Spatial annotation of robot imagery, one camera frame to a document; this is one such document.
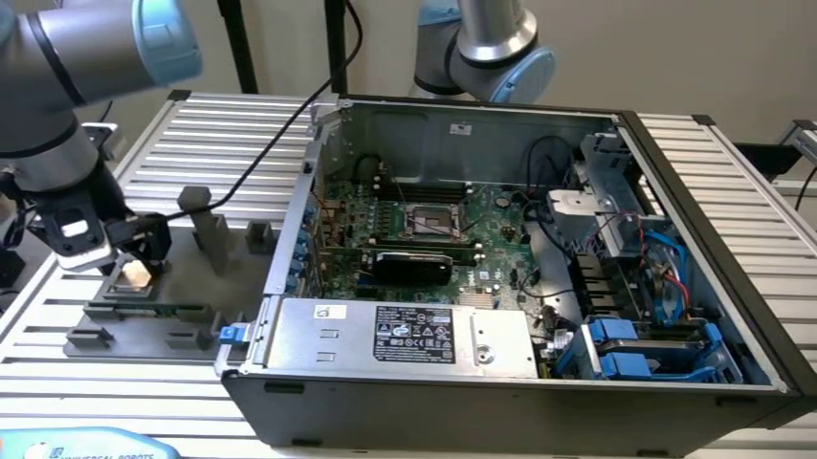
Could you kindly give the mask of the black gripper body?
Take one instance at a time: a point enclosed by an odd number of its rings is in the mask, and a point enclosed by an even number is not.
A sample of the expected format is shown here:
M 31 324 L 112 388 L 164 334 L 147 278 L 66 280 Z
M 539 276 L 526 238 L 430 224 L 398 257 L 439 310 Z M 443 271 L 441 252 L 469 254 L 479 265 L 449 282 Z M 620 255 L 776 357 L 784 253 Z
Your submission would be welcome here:
M 171 248 L 171 233 L 162 214 L 135 214 L 110 220 L 104 230 L 112 246 L 148 261 L 162 261 Z

